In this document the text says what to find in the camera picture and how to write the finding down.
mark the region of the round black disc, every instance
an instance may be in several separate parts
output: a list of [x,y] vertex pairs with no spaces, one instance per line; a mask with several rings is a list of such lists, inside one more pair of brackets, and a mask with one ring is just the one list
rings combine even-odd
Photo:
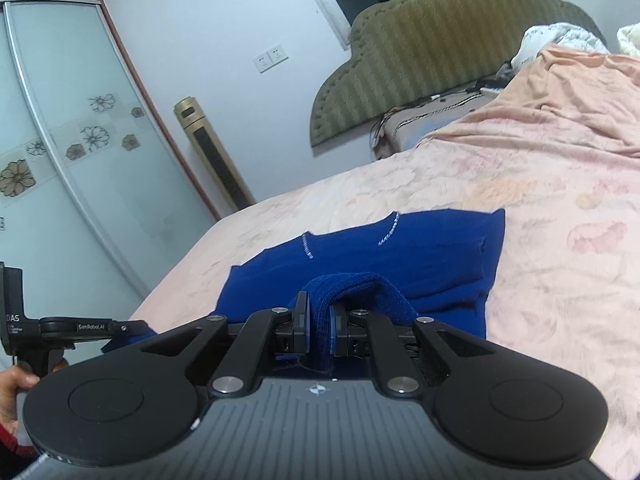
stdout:
[[436,393],[434,414],[462,447],[511,466],[554,466],[588,458],[607,405],[583,378],[536,360],[514,366],[465,363]]
[[178,442],[198,411],[194,387],[162,356],[134,357],[107,354],[43,378],[24,404],[33,443],[71,463],[115,466]]

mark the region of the wall socket panel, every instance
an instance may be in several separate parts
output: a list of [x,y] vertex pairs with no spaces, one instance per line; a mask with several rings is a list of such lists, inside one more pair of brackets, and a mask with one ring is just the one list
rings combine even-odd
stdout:
[[282,45],[278,44],[272,46],[266,52],[261,53],[260,56],[257,56],[254,59],[254,65],[258,69],[258,72],[262,73],[276,66],[278,63],[282,63],[286,59],[289,59],[289,56],[287,56]]

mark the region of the sliding wardrobe door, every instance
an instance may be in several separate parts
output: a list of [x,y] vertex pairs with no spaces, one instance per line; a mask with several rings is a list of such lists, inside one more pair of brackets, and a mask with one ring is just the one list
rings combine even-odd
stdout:
[[[0,74],[0,260],[24,271],[26,315],[128,319],[142,297],[97,242],[52,165],[18,84],[1,11]],[[99,346],[78,345],[68,359],[97,355]]]
[[96,6],[12,3],[10,20],[27,86],[65,171],[153,289],[213,218],[149,117]]

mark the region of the bed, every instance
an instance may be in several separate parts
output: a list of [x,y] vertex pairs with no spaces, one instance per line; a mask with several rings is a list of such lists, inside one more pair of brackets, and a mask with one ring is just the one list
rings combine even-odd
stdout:
[[593,455],[640,471],[640,60],[549,48],[486,106],[412,150],[221,220],[134,317],[162,332],[213,310],[230,266],[316,234],[434,208],[505,208],[488,338],[592,381]]

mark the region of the metal screw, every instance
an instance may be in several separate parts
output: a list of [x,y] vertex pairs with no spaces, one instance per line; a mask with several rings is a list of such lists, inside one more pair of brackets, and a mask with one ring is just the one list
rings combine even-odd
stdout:
[[399,394],[410,394],[418,389],[418,381],[411,377],[394,377],[386,384],[390,390]]
[[218,377],[215,381],[211,383],[211,386],[217,392],[221,394],[232,394],[241,390],[244,386],[242,380],[233,376],[224,376]]

